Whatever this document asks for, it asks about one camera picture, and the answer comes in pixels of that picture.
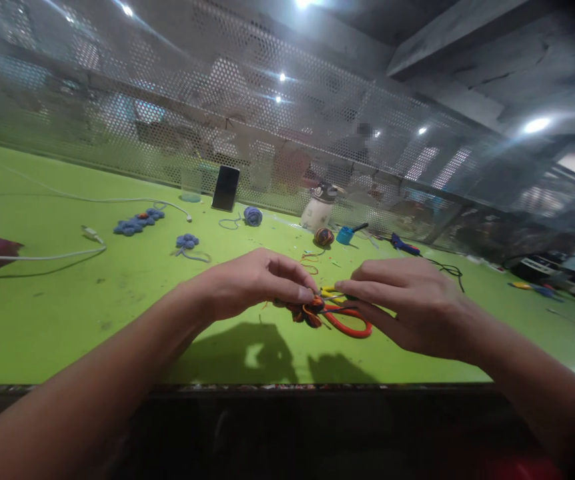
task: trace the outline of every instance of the black cord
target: black cord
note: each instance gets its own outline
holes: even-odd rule
[[[439,268],[439,271],[445,271],[445,272],[448,272],[450,275],[457,277],[459,280],[459,287],[461,287],[461,291],[463,293],[466,292],[466,290],[463,288],[463,283],[461,282],[461,278],[463,277],[463,273],[461,272],[461,270],[459,270],[459,267],[455,267],[454,265],[444,265],[443,263],[439,263],[436,260],[432,260],[432,259],[426,259],[426,260],[431,261],[437,267],[441,267],[441,268]]]

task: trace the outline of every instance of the ceiling light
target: ceiling light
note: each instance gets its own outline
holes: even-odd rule
[[[536,131],[543,130],[549,124],[550,124],[549,118],[541,118],[541,119],[537,119],[537,120],[532,120],[531,122],[529,122],[529,124],[527,124],[525,126],[525,128],[523,128],[523,131],[525,133],[534,133]]]

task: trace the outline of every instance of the left hand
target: left hand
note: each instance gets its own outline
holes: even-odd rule
[[[274,299],[310,303],[312,291],[318,290],[299,262],[264,248],[212,267],[179,288],[186,288],[186,283],[209,295],[206,307],[213,313],[213,320],[235,317],[253,305]]]

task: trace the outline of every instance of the orange cord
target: orange cord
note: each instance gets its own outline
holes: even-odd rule
[[[349,327],[346,327],[343,323],[339,322],[334,315],[330,313],[330,310],[340,310],[342,307],[337,307],[336,305],[328,305],[326,310],[323,312],[323,315],[328,321],[339,331],[345,333],[348,337],[352,338],[368,338],[372,334],[372,324],[365,320],[361,314],[356,310],[349,310],[343,309],[347,315],[351,315],[352,317],[356,317],[359,320],[362,320],[366,324],[365,330],[353,330]]]
[[[318,263],[320,261],[319,255],[321,255],[321,254],[320,253],[304,253],[303,255],[301,255],[300,263],[301,263],[301,265],[303,265],[304,261],[309,261],[312,263]],[[315,267],[314,265],[303,265],[303,268],[304,269],[308,269],[308,268],[314,269],[314,272],[311,272],[311,271],[309,272],[311,275],[318,275],[319,274],[319,269],[317,267]]]

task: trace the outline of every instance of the fingernail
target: fingernail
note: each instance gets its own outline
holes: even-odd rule
[[[310,303],[312,300],[314,300],[314,294],[312,293],[312,290],[307,289],[305,287],[300,287],[299,288],[299,302],[300,303]]]

